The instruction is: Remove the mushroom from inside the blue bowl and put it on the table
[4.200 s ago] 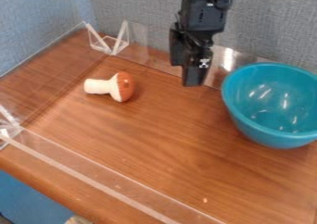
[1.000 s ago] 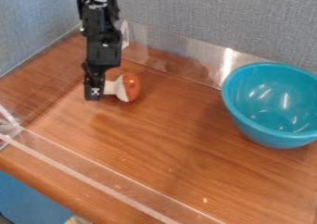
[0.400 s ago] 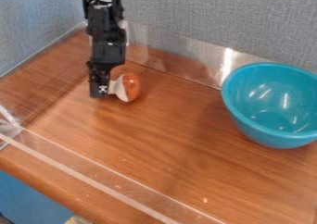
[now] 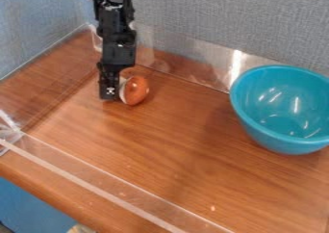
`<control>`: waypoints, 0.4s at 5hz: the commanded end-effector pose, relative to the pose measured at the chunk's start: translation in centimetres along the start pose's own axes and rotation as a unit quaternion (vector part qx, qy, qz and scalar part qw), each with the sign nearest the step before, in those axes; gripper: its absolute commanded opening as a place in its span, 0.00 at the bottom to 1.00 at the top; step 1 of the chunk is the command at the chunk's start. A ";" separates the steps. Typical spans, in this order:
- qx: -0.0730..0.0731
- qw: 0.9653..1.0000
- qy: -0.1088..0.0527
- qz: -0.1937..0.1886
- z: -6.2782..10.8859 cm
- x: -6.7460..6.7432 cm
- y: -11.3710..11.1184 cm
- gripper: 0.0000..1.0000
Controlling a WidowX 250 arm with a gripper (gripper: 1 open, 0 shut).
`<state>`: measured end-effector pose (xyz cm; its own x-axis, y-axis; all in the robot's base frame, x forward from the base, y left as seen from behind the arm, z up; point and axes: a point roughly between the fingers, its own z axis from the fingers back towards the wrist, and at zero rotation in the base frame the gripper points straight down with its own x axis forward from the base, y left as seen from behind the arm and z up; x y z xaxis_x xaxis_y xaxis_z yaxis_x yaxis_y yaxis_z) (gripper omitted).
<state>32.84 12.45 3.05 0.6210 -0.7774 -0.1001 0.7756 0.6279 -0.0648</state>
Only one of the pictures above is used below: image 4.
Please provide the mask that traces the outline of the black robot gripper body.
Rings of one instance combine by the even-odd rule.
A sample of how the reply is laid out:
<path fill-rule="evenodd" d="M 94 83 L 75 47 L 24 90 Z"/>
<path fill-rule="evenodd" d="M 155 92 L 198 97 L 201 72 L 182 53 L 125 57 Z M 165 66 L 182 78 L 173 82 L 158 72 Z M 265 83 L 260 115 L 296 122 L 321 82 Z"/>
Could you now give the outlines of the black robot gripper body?
<path fill-rule="evenodd" d="M 98 35 L 103 39 L 99 70 L 102 83 L 113 87 L 119 72 L 135 64 L 137 32 L 127 25 L 123 11 L 102 10 L 99 17 Z"/>

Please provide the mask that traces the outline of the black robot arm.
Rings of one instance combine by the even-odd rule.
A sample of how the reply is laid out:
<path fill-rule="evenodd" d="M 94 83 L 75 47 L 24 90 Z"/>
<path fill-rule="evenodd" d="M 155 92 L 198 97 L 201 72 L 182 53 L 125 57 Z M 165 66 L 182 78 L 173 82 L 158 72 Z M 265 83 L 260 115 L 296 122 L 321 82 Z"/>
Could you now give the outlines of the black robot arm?
<path fill-rule="evenodd" d="M 119 73 L 135 65 L 137 31 L 133 0 L 92 0 L 96 35 L 102 38 L 99 69 L 99 96 L 117 100 L 119 96 Z"/>

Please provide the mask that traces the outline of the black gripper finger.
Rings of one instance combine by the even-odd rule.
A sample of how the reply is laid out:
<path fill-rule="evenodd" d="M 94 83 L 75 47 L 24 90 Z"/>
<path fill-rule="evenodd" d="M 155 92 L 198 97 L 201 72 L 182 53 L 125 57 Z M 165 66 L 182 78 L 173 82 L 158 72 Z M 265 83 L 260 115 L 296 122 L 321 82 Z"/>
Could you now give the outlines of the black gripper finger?
<path fill-rule="evenodd" d="M 99 76 L 99 96 L 103 100 L 117 100 L 119 90 L 119 77 Z"/>

